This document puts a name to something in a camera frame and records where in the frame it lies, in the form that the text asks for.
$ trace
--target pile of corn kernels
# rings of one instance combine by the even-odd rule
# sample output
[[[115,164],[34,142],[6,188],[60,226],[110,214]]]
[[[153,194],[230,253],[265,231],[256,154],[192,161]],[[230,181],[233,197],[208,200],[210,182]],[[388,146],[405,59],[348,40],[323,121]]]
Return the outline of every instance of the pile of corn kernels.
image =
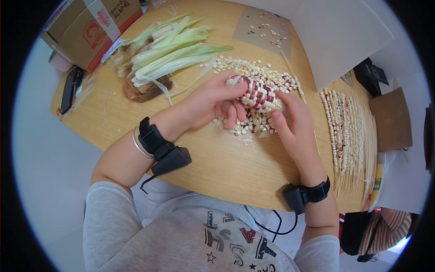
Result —
[[[278,73],[278,71],[271,69],[270,64],[267,64],[266,67],[259,67],[258,64],[260,63],[261,60],[247,61],[240,58],[233,59],[232,57],[224,58],[220,56],[213,65],[213,68],[216,69],[214,74],[231,69],[240,76],[248,77],[251,81],[257,81],[259,84],[267,86],[272,91],[282,91],[285,93],[298,91],[301,99],[305,101],[304,93],[297,77],[293,78],[287,72]],[[244,107],[247,119],[245,121],[237,120],[234,129],[228,130],[228,133],[238,136],[246,134],[248,131],[253,134],[259,132],[258,138],[265,138],[267,133],[276,133],[275,126],[270,118],[270,109],[264,112],[265,110],[256,110],[248,105],[244,105]],[[226,118],[219,117],[214,119],[213,122],[216,127],[228,129],[226,127]]]

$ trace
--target white board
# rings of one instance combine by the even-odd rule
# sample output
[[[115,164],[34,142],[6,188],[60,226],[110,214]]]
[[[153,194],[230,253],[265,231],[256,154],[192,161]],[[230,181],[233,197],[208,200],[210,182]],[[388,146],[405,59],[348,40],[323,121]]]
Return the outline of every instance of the white board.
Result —
[[[394,38],[361,0],[230,1],[268,10],[290,20],[307,54],[317,91]]]

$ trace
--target silver bangle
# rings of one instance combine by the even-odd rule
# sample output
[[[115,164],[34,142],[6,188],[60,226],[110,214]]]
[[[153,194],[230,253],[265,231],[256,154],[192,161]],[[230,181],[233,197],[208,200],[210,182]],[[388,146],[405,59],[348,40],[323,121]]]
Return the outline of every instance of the silver bangle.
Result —
[[[144,154],[145,157],[150,158],[152,160],[154,160],[154,157],[151,157],[150,155],[146,154],[145,152],[142,151],[142,149],[139,148],[139,146],[137,145],[136,139],[134,138],[134,133],[136,132],[136,128],[134,128],[133,130],[133,143],[136,146],[136,148],[142,153]]]

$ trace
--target star print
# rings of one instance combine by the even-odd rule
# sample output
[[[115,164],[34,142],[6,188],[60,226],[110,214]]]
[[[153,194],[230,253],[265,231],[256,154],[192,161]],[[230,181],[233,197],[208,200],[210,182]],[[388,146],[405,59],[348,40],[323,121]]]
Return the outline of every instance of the star print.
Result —
[[[212,264],[214,264],[213,260],[216,259],[216,257],[213,256],[213,252],[210,252],[210,254],[207,254],[207,257],[208,257],[207,262],[210,261]]]

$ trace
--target purple and white corn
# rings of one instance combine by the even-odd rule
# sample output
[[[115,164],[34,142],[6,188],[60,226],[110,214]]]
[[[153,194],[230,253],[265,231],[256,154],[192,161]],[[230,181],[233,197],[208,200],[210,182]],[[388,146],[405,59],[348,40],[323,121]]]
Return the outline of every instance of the purple and white corn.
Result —
[[[227,80],[227,85],[235,85],[238,82],[246,82],[248,90],[239,97],[239,100],[258,113],[266,113],[271,110],[282,110],[282,101],[275,97],[274,89],[261,84],[255,79],[233,75]]]

